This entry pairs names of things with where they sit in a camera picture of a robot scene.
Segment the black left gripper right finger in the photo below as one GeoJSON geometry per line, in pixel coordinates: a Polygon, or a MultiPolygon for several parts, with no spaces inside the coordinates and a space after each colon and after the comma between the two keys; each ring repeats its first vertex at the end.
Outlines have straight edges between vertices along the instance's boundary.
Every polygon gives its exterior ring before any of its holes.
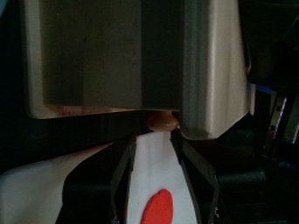
{"type": "Polygon", "coordinates": [[[179,130],[171,132],[171,142],[191,193],[198,224],[214,224],[220,196],[215,169],[179,130]]]}

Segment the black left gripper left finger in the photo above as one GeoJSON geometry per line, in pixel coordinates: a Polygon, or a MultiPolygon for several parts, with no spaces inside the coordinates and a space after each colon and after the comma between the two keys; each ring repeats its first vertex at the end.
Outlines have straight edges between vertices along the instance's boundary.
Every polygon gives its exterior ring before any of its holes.
{"type": "Polygon", "coordinates": [[[111,180],[111,222],[127,224],[128,194],[136,157],[136,137],[124,141],[126,148],[111,180]]]}

